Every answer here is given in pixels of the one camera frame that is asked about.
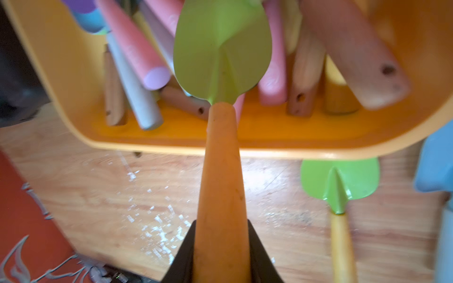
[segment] small green shovel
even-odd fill
[[[354,248],[346,215],[349,200],[367,197],[379,185],[377,158],[357,161],[304,160],[302,188],[331,207],[331,241],[335,283],[357,283]]]
[[[193,282],[251,282],[246,201],[233,103],[266,72],[271,37],[261,3],[186,0],[174,43],[181,87],[209,101]]]

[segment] toy shovel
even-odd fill
[[[453,192],[453,121],[430,135],[420,153],[414,187],[419,192]],[[434,282],[453,280],[453,200],[442,213]]]
[[[354,249],[349,232],[346,204],[367,197],[379,184],[377,158],[357,161],[304,160],[301,167],[302,188],[331,208],[331,241],[335,283],[357,283]]]
[[[260,3],[186,0],[174,45],[176,78],[209,110],[193,282],[250,282],[250,247],[236,113],[238,96],[263,77],[270,28]]]

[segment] orange storage tray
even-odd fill
[[[165,105],[164,124],[142,131],[132,113],[109,127],[103,105],[105,37],[83,32],[59,0],[3,0],[8,15],[67,127],[103,149],[204,154],[206,122]],[[413,83],[404,101],[379,111],[310,118],[265,107],[246,95],[238,137],[243,157],[357,159],[409,146],[453,119],[453,5],[449,0],[373,1],[371,21]],[[292,58],[288,59],[291,69]]]

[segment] wooden handle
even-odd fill
[[[367,109],[405,98],[410,82],[393,54],[351,0],[304,0],[300,8],[350,89]]]
[[[286,112],[295,116],[311,116],[318,92],[326,51],[310,31],[305,21],[300,28],[299,42],[293,68],[293,84]]]
[[[211,106],[198,202],[193,281],[250,283],[250,247],[236,112]]]
[[[334,283],[357,283],[351,233],[347,215],[330,212]]]
[[[161,91],[160,97],[171,106],[207,121],[209,108],[211,108],[211,104],[208,101],[187,96],[182,90],[171,86],[166,86]]]
[[[107,125],[125,125],[127,119],[124,89],[107,45],[106,51],[104,52],[104,70],[104,97],[106,102]]]
[[[354,2],[367,17],[369,13],[368,0],[355,0]],[[324,70],[326,74],[324,110],[333,115],[345,115],[358,111],[361,107],[360,102],[347,86],[343,75],[330,56],[327,56]]]

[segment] pink chalk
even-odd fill
[[[283,26],[280,17],[280,1],[268,0],[263,3],[269,20],[272,35],[272,57],[269,67],[258,83],[260,103],[263,105],[279,105],[286,102],[286,57],[283,38]]]
[[[115,0],[95,0],[113,36],[146,89],[164,87],[171,74],[157,52]]]
[[[236,102],[233,104],[234,110],[236,110],[236,123],[239,125],[239,120],[241,119],[242,114],[242,106],[244,105],[244,99],[246,94],[241,94],[237,99]]]
[[[174,37],[176,34],[176,26],[178,25],[179,15],[183,9],[183,3],[180,0],[144,1]]]

